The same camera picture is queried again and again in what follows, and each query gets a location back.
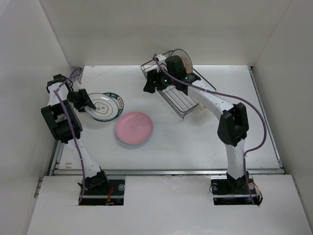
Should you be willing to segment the green rimmed white plate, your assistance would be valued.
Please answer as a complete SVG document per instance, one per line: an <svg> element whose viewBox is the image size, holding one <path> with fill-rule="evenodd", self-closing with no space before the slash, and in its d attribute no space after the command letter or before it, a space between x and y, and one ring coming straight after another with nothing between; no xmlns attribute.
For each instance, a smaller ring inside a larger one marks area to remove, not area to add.
<svg viewBox="0 0 313 235"><path fill-rule="evenodd" d="M117 106L118 106L117 114L116 115L111 115L110 116L111 118L109 120L113 120L113 119L118 118L122 114L122 112L124 110L124 101L123 101L122 97L119 96L118 94L112 93L112 92L107 92L107 93L103 93L103 94L108 96L108 97L110 97L110 98L112 98L115 101L115 103L117 104Z"/></svg>

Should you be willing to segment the pink plastic plate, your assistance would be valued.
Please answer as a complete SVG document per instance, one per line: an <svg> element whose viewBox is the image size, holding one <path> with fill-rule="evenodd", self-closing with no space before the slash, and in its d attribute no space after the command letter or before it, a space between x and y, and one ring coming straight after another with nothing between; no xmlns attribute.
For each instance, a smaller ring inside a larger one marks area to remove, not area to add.
<svg viewBox="0 0 313 235"><path fill-rule="evenodd" d="M148 140L154 130L151 118L143 112L129 112L118 119L115 126L117 137L128 144Z"/></svg>

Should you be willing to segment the white plate red print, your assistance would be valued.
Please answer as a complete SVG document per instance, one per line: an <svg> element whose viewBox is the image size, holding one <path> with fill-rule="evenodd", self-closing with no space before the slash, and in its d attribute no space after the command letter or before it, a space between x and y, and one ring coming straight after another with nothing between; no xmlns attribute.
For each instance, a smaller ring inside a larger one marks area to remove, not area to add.
<svg viewBox="0 0 313 235"><path fill-rule="evenodd" d="M182 59L183 65L186 69L186 72L192 73L193 72L193 63L192 63L192 60L191 60L189 54L185 50L177 48L177 49L173 50L173 52L171 53L171 56L175 56L175 55L179 56Z"/></svg>

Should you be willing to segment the blue plastic plate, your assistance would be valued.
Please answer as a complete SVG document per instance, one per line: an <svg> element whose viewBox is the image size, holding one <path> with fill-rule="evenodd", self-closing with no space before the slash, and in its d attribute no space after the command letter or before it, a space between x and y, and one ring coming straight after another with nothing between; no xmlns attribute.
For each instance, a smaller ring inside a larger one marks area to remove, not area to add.
<svg viewBox="0 0 313 235"><path fill-rule="evenodd" d="M139 143L139 144L128 144L128 143L121 141L119 138L116 138L116 142L118 146L125 148L125 149L138 149L138 148L144 147L146 144L150 142L150 140L151 139L148 139L144 141L143 143Z"/></svg>

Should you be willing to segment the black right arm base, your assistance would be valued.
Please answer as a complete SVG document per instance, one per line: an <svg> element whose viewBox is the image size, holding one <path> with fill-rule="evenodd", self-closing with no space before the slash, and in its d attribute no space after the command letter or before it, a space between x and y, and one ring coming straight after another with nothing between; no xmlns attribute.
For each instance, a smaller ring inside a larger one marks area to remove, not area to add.
<svg viewBox="0 0 313 235"><path fill-rule="evenodd" d="M228 205L257 205L263 201L263 195L256 186L253 178L245 176L238 180L233 180L228 175L226 178L211 178L211 186L209 190L213 195L213 203L215 206Z"/></svg>

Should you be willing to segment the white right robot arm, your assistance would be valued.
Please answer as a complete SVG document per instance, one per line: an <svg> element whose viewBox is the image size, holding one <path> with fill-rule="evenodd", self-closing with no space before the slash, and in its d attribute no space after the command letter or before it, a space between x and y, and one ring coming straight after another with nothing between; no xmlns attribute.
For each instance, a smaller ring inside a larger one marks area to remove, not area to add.
<svg viewBox="0 0 313 235"><path fill-rule="evenodd" d="M218 120L217 134L225 144L227 155L227 189L237 193L244 188L247 170L244 166L244 148L249 130L246 107L222 98L198 72L187 72L178 55L166 57L154 54L156 68L146 75L144 92L155 93L174 86L178 91L207 108Z"/></svg>

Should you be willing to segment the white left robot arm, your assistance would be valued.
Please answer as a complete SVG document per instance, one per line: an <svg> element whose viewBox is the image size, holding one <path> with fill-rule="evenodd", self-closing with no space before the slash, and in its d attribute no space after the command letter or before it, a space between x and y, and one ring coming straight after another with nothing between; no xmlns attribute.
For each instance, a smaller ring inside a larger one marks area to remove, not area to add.
<svg viewBox="0 0 313 235"><path fill-rule="evenodd" d="M48 81L48 104L41 109L41 114L53 137L67 147L81 165L83 180L79 186L89 192L104 194L110 183L101 166L87 152L82 140L82 124L74 110L85 107L95 109L85 89L69 84L70 79L61 74Z"/></svg>

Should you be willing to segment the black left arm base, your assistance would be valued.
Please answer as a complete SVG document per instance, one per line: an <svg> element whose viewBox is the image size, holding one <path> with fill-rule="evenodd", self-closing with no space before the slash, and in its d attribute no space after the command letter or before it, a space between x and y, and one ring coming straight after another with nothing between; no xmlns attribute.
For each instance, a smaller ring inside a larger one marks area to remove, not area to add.
<svg viewBox="0 0 313 235"><path fill-rule="evenodd" d="M109 177L109 185L94 191L83 189L78 199L79 206L123 206L126 177Z"/></svg>

